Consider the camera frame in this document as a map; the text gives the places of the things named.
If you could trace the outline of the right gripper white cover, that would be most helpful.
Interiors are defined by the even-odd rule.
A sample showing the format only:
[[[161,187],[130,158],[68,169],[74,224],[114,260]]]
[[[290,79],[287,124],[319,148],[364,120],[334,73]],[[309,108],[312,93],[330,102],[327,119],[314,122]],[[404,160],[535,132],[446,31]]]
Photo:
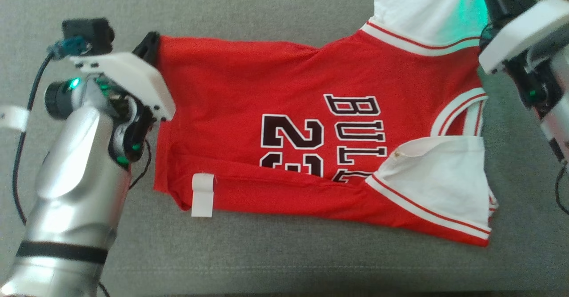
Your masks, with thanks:
[[[491,22],[504,20],[507,8],[510,13],[522,14],[505,25],[482,50],[479,62],[484,72],[506,72],[525,107],[568,110],[568,1],[485,3]]]

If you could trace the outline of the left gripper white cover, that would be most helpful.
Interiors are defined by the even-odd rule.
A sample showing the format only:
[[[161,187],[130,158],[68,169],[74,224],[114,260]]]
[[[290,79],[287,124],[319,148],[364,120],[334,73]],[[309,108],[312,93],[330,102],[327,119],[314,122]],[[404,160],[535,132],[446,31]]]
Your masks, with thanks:
[[[160,34],[152,31],[132,52],[70,56],[84,77],[53,82],[45,90],[45,109],[67,120],[87,107],[110,123],[104,147],[122,167],[140,159],[148,132],[158,121],[172,120],[176,106],[156,64]]]

